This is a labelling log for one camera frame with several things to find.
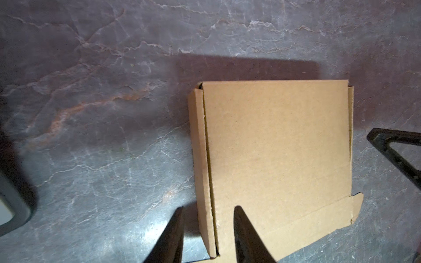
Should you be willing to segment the black desk calculator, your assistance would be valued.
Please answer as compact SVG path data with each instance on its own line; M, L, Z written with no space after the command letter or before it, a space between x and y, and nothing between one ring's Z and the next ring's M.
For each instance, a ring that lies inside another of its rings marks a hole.
M33 216L34 194L19 175L1 171L1 237L22 227Z

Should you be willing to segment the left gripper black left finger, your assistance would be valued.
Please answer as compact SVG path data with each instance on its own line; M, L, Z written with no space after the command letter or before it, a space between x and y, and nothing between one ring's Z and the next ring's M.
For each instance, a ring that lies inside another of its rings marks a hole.
M177 208L144 263L182 262L184 219L184 207Z

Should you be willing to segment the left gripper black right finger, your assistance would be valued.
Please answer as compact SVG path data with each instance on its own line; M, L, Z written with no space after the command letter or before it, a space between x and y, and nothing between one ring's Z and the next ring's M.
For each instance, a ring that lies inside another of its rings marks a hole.
M238 263L275 263L241 206L234 209L234 236Z

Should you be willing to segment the brown cardboard box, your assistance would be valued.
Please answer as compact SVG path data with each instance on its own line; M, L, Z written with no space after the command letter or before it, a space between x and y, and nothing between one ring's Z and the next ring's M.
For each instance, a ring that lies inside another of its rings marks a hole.
M188 95L198 223L212 263L236 260L234 209L280 260L355 223L347 80L210 81Z

